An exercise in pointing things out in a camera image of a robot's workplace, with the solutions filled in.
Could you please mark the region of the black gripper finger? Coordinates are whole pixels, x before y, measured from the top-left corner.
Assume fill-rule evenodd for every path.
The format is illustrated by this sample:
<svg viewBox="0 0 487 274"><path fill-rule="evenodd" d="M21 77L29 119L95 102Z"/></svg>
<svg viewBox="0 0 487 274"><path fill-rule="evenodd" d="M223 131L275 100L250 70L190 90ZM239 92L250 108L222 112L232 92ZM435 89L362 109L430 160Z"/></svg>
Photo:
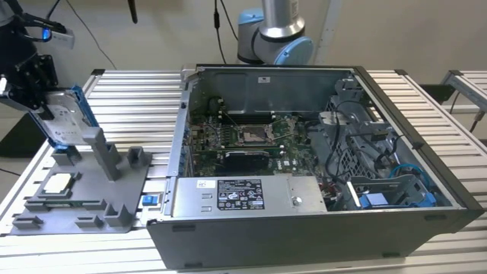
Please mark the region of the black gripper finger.
<svg viewBox="0 0 487 274"><path fill-rule="evenodd" d="M47 106L45 94L39 88L31 88L25 92L24 105L33 111L41 120L52 120L53 114Z"/></svg>

